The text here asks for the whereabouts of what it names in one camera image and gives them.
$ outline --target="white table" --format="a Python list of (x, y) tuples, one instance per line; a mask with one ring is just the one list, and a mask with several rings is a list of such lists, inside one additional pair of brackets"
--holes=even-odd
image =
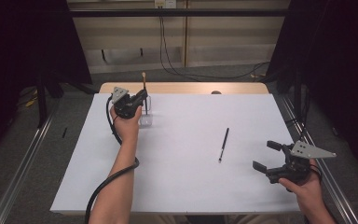
[[(222, 91), (219, 83), (198, 84), (198, 90), (205, 93)], [(114, 85), (126, 88), (124, 83)], [(268, 168), (284, 164), (283, 153), (266, 147), (268, 140), (292, 143), (272, 95), (157, 94), (151, 93), (149, 86), (154, 118), (153, 125), (139, 134), (136, 156), (141, 165), (135, 170), (132, 212), (199, 215), (298, 211), (293, 193), (279, 184), (271, 185), (252, 167), (252, 161)], [(142, 84), (130, 91), (136, 93), (141, 88)], [(109, 95), (94, 96), (51, 206), (53, 212), (84, 214), (91, 193), (112, 166), (119, 144), (105, 117)], [(230, 131), (219, 163), (226, 128)]]

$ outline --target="forearm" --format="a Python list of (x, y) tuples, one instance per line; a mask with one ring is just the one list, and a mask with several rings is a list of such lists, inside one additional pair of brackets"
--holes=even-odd
[(335, 220), (331, 217), (324, 203), (314, 206), (312, 210), (304, 212), (310, 224), (335, 224)]
[[(123, 141), (109, 176), (134, 164), (136, 139)], [(132, 204), (133, 178), (134, 171), (130, 170), (101, 190), (92, 209), (89, 223), (128, 223)]]

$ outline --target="electrical outlet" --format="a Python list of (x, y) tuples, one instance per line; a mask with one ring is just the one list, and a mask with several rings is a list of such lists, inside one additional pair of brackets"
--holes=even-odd
[(176, 8), (176, 0), (165, 0), (165, 8)]
[(155, 8), (165, 8), (165, 0), (155, 0)]

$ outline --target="metal bracket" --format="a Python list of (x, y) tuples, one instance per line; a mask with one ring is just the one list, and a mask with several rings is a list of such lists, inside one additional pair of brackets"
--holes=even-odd
[(123, 96), (125, 96), (129, 91), (120, 87), (115, 87), (112, 92), (112, 103), (115, 104)]
[(290, 150), (290, 154), (305, 159), (335, 158), (337, 156), (334, 152), (329, 152), (301, 141), (295, 143)]

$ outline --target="black pen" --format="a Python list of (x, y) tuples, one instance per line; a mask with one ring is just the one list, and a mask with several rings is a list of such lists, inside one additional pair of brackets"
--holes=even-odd
[(220, 153), (219, 162), (222, 162), (222, 156), (223, 156), (223, 151), (225, 150), (225, 146), (226, 146), (226, 141), (227, 141), (228, 131), (229, 131), (229, 128), (227, 128), (227, 130), (226, 130), (225, 140), (223, 141), (223, 145), (222, 145), (222, 153)]

